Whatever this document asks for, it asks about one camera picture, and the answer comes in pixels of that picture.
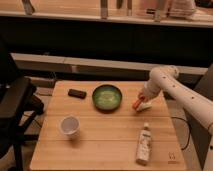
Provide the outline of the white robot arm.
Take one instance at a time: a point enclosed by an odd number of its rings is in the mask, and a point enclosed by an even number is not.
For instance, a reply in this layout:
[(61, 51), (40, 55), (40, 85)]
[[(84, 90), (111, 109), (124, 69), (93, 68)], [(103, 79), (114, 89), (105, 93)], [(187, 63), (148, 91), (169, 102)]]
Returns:
[[(152, 68), (138, 97), (148, 102), (166, 91), (210, 133), (209, 146), (213, 147), (213, 101), (181, 84), (178, 76), (179, 70), (173, 65)], [(207, 152), (203, 171), (213, 171), (213, 149)]]

